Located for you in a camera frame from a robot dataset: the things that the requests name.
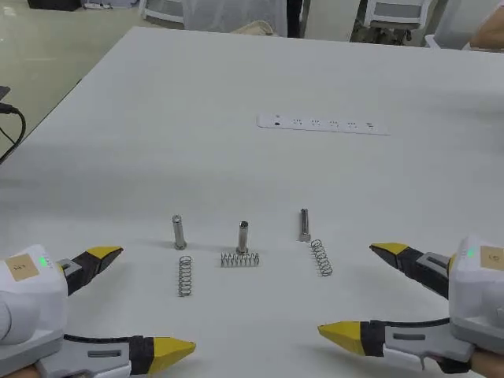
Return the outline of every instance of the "black wire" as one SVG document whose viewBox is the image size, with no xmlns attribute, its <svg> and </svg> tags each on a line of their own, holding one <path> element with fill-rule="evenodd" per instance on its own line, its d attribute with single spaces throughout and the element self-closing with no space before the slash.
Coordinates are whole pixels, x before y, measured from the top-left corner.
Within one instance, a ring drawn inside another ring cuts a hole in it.
<svg viewBox="0 0 504 378">
<path fill-rule="evenodd" d="M 11 113 L 17 114 L 17 116 L 21 119 L 21 133 L 16 139 L 16 142 L 5 152 L 2 157 L 0 157 L 0 165 L 11 155 L 11 153 L 18 148 L 18 146 L 21 144 L 24 138 L 24 134 L 26 133 L 26 120 L 24 119 L 23 113 L 17 109 L 17 108 L 12 108 Z"/>
<path fill-rule="evenodd" d="M 4 135 L 4 136 L 5 136 L 8 140 L 10 140 L 10 142 L 11 142 L 12 144 L 14 144 L 14 143 L 15 143 L 15 142 L 13 141 L 13 139 L 12 139 L 10 136 L 8 136 L 6 132 L 4 132 L 4 131 L 3 131 L 3 128 L 0 128 L 0 132 L 1 132 L 1 133 L 2 133 L 2 134 L 3 134 L 3 135 Z"/>
</svg>

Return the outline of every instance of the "power strip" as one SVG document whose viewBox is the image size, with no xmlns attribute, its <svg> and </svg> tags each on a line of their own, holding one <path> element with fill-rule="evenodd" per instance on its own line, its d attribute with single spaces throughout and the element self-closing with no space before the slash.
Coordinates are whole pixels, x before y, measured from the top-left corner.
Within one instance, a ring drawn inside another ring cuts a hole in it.
<svg viewBox="0 0 504 378">
<path fill-rule="evenodd" d="M 322 120 L 320 118 L 288 117 L 280 114 L 259 114 L 260 128 L 286 128 L 289 130 L 306 130 L 314 132 L 345 132 L 351 134 L 390 135 L 386 128 L 372 122 L 353 122 L 338 120 Z"/>
</svg>

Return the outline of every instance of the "tiled floor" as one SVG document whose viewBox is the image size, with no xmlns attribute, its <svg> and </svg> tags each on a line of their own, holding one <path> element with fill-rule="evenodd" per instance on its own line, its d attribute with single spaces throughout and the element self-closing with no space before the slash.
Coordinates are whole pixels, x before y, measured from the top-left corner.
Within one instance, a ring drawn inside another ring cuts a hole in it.
<svg viewBox="0 0 504 378">
<path fill-rule="evenodd" d="M 30 132 L 132 26 L 151 26 L 137 9 L 33 10 L 26 0 L 0 0 L 0 85 Z M 0 115 L 13 138 L 16 116 Z M 9 143 L 0 135 L 0 154 Z"/>
</svg>

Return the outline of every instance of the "metal spring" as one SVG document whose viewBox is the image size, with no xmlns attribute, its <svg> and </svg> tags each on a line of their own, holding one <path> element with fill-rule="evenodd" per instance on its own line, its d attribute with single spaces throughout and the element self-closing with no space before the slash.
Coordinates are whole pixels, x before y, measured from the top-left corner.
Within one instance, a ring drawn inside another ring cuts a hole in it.
<svg viewBox="0 0 504 378">
<path fill-rule="evenodd" d="M 192 294 L 192 257 L 182 256 L 179 259 L 179 297 Z"/>
<path fill-rule="evenodd" d="M 323 277 L 330 276 L 332 274 L 331 262 L 328 259 L 328 255 L 325 253 L 325 248 L 319 239 L 315 239 L 311 242 L 312 253 L 317 260 L 318 268 Z"/>
<path fill-rule="evenodd" d="M 240 266 L 258 266 L 259 254 L 221 254 L 221 268 L 234 268 Z"/>
</svg>

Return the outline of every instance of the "metal shaft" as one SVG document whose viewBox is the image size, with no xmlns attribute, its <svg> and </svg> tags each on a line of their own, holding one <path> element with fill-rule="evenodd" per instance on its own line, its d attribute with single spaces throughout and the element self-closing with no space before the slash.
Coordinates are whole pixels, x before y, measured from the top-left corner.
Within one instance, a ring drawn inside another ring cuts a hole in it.
<svg viewBox="0 0 504 378">
<path fill-rule="evenodd" d="M 238 231 L 238 246 L 236 247 L 236 252 L 239 254 L 245 254 L 249 250 L 246 247 L 246 239 L 249 234 L 249 223 L 248 222 L 240 222 L 239 223 L 239 231 Z"/>
<path fill-rule="evenodd" d="M 309 234 L 308 209 L 301 209 L 301 233 L 299 234 L 299 240 L 309 242 L 311 239 L 312 237 Z"/>
<path fill-rule="evenodd" d="M 187 243 L 183 238 L 182 217 L 180 215 L 174 215 L 172 218 L 172 222 L 173 222 L 173 233 L 175 234 L 175 249 L 185 250 Z"/>
</svg>

